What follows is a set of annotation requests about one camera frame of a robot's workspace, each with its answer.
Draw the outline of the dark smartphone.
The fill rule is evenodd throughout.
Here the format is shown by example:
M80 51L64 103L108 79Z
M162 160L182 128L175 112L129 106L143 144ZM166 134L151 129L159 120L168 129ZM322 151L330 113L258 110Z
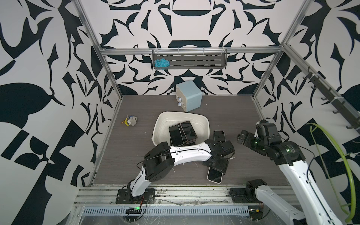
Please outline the dark smartphone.
M215 130L213 132L214 141L223 143L226 141L225 132L221 130Z

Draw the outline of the white case smartphone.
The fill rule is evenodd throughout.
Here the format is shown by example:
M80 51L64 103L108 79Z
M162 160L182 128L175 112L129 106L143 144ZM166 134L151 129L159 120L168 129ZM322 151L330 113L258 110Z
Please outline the white case smartphone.
M222 172L217 171L217 170L213 169L212 167L209 167L208 174L207 174L208 181L210 181L212 183L220 184L222 182L222 178L223 178Z

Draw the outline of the white plastic storage tub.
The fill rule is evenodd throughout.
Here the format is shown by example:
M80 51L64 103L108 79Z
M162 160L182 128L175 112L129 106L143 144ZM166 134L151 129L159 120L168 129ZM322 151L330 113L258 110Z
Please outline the white plastic storage tub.
M210 124L209 120L199 114L186 112L163 112L161 113L154 125L152 133L152 142L156 146L161 142L168 142L170 144L169 127L178 125L183 122L190 122L196 135L196 144L200 144L210 138Z

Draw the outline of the black smartphone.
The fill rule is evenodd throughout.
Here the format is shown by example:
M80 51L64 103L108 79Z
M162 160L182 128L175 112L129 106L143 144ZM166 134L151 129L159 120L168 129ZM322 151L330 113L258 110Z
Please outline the black smartphone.
M185 142L194 142L197 139L197 134L190 121L180 123L180 128Z

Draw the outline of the grey edge smartphone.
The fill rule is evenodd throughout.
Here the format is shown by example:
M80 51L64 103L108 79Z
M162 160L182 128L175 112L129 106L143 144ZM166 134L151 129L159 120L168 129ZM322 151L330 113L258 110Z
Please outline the grey edge smartphone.
M168 128L171 145L175 147L183 146L184 141L179 125L173 125Z

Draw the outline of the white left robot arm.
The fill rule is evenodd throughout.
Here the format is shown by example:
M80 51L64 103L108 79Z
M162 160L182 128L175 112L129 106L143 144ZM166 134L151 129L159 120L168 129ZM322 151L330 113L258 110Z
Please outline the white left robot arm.
M175 166L190 162L202 161L207 167L225 174L229 164L228 155L234 153L235 149L230 141L216 142L208 139L200 144L183 147L169 146L167 142L162 142L136 165L140 172L129 182L127 191L131 199L142 196L151 183L165 178Z

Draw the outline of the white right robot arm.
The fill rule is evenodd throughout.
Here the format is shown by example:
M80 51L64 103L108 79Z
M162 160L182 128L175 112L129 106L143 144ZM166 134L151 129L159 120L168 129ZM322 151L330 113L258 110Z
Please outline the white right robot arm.
M254 134L242 130L237 136L237 142L268 157L280 168L302 210L297 210L274 193L261 179L247 183L246 192L249 199L264 203L287 225L342 224L314 181L300 146L292 141L284 142L274 123L259 121Z

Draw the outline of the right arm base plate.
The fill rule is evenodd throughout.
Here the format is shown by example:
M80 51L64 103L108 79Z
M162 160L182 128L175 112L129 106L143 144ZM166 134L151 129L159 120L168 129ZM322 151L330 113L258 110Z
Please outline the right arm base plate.
M252 195L251 190L246 187L230 188L229 195L234 203L255 203L256 200Z

